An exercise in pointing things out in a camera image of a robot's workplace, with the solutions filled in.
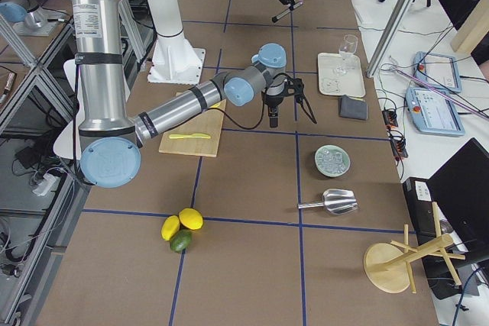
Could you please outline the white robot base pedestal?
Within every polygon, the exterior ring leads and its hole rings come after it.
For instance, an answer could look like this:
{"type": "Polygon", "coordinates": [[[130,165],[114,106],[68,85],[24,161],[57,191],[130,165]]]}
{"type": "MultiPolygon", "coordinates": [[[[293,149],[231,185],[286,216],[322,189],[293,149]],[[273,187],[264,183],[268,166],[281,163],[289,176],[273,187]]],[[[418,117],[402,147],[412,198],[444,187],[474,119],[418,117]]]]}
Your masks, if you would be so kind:
{"type": "Polygon", "coordinates": [[[206,51],[186,39],[177,0],[147,0],[157,41],[149,82],[196,85],[206,51]]]}

